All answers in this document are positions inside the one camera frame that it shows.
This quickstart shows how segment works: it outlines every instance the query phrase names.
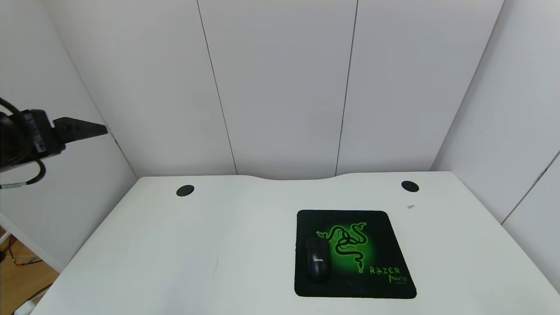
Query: white desk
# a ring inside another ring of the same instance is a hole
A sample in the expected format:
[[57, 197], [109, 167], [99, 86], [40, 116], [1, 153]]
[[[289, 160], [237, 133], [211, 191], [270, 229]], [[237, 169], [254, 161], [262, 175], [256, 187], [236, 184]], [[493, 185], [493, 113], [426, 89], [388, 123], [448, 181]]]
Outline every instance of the white desk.
[[[402, 189], [404, 180], [420, 191]], [[178, 197], [186, 184], [194, 192]], [[417, 297], [297, 296], [302, 209], [387, 212]], [[152, 177], [128, 192], [33, 314], [360, 312], [558, 315], [560, 295], [452, 173]]]

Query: mouse pad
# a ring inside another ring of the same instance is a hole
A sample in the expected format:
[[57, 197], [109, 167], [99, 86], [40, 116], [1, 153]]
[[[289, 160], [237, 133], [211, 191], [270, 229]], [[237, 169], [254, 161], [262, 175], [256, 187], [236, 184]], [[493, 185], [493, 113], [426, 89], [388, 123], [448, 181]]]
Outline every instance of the mouse pad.
[[[309, 237], [326, 238], [330, 275], [307, 275]], [[301, 210], [297, 213], [296, 294], [301, 297], [412, 299], [416, 287], [383, 211]]]

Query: cable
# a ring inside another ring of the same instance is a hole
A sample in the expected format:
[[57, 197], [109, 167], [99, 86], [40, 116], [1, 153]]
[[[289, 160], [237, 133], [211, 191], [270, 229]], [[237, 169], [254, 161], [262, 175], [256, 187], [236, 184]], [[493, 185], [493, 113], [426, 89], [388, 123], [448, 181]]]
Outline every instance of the cable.
[[[39, 291], [35, 292], [31, 297], [26, 299], [25, 302], [23, 302], [21, 305], [24, 305], [27, 301], [33, 300], [36, 296], [43, 293], [43, 291], [48, 290], [50, 288], [50, 286], [52, 286], [52, 285], [53, 284], [49, 284], [46, 287], [44, 287], [44, 288], [40, 289]], [[21, 307], [21, 305], [19, 307], [17, 307], [15, 311], [12, 312], [12, 315], [14, 315], [16, 313], [16, 311]]]
[[50, 288], [51, 285], [53, 285], [53, 284], [49, 284], [49, 285], [47, 285], [46, 287], [42, 288], [41, 290], [35, 292], [35, 294], [33, 294], [33, 295], [31, 296], [31, 298], [28, 298], [26, 301], [33, 300], [34, 297], [36, 297], [37, 295], [41, 294], [44, 290]]
[[[12, 104], [10, 104], [10, 102], [8, 102], [7, 100], [0, 98], [0, 105], [4, 106], [7, 110], [11, 111], [12, 114], [14, 114], [14, 116], [17, 118], [17, 120], [19, 120], [19, 123], [21, 126], [27, 126], [27, 122], [25, 121], [25, 117], [24, 115]], [[29, 153], [31, 152], [31, 149], [33, 148], [33, 139], [30, 137], [29, 135], [29, 131], [27, 130], [27, 128], [25, 127], [19, 127], [17, 128], [17, 126], [10, 126], [9, 122], [10, 119], [3, 119], [2, 123], [6, 125], [6, 127], [8, 128], [12, 128], [13, 130], [17, 130], [18, 131], [18, 136], [20, 137], [20, 139], [24, 140], [24, 145], [25, 147], [20, 150], [20, 152], [8, 159], [8, 162], [6, 164], [15, 164], [19, 161], [21, 161], [23, 158], [25, 158], [26, 156], [29, 155]]]
[[34, 263], [38, 263], [38, 262], [43, 262], [43, 260], [38, 260], [38, 261], [32, 261], [32, 262], [28, 262], [28, 263], [17, 263], [16, 259], [13, 256], [12, 253], [12, 245], [16, 242], [15, 241], [15, 237], [13, 237], [13, 235], [10, 235], [10, 239], [8, 241], [8, 253], [10, 253], [10, 257], [12, 258], [12, 262], [14, 265], [16, 266], [27, 266], [27, 265], [33, 265]]
[[[0, 189], [16, 188], [20, 186], [35, 184], [45, 177], [46, 168], [45, 168], [45, 164], [43, 164], [41, 159], [36, 157], [32, 151], [34, 140], [29, 134], [29, 130], [26, 128], [27, 122], [25, 120], [25, 117], [15, 106], [10, 104], [8, 101], [6, 101], [3, 98], [0, 98], [0, 105], [4, 106], [6, 109], [11, 111], [12, 114], [17, 118], [17, 120], [19, 120], [19, 124], [20, 124], [18, 126], [14, 121], [9, 119], [7, 116], [4, 116], [2, 113], [2, 118], [0, 119], [0, 125], [4, 127], [2, 128], [3, 130], [2, 133], [4, 133], [4, 131], [6, 132], [10, 131], [17, 138], [16, 142], [22, 143], [24, 145], [22, 149], [20, 149], [15, 156], [9, 157], [6, 162], [2, 161], [2, 165], [4, 166], [4, 164], [6, 165], [17, 164], [19, 161], [21, 161], [22, 159], [28, 156], [32, 157], [33, 161], [35, 161], [39, 165], [39, 173], [37, 174], [37, 176], [31, 178], [27, 182], [1, 184]], [[8, 145], [9, 144], [7, 141], [6, 142], [2, 141], [3, 150], [8, 150], [8, 148], [6, 148]]]

